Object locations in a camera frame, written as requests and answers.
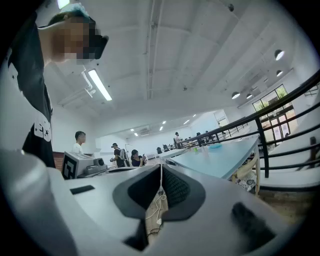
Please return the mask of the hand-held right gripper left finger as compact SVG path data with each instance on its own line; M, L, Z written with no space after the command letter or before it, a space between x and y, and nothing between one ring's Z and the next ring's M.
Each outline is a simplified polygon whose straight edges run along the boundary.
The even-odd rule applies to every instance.
M113 190L156 170L64 180L32 155L0 152L0 187L13 219L49 256L148 256L146 215L124 216Z

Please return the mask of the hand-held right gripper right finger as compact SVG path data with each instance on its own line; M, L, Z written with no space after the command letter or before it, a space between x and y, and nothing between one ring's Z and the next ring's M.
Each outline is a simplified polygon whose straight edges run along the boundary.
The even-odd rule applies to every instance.
M205 190L205 200L189 219L165 222L147 247L149 256L271 256L289 245L300 226L289 224L270 205L228 180L180 166L173 169L198 181ZM232 216L237 202L265 220L275 238L250 251L250 239Z

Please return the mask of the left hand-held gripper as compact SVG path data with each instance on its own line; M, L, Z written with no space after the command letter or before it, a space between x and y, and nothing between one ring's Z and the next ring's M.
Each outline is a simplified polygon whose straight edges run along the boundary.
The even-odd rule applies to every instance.
M93 177L105 171L107 174L141 171L140 167L107 169L108 166L102 158L94 158L86 154L75 152L64 152L61 172L65 180Z

